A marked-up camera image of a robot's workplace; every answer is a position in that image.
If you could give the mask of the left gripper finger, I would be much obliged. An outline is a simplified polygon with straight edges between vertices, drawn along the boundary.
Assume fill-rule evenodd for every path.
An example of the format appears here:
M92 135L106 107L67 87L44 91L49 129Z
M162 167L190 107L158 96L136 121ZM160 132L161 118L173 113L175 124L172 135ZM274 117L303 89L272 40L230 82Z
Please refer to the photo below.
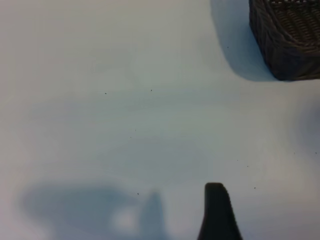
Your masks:
M232 203L222 183L204 187L204 216L198 240L242 240Z

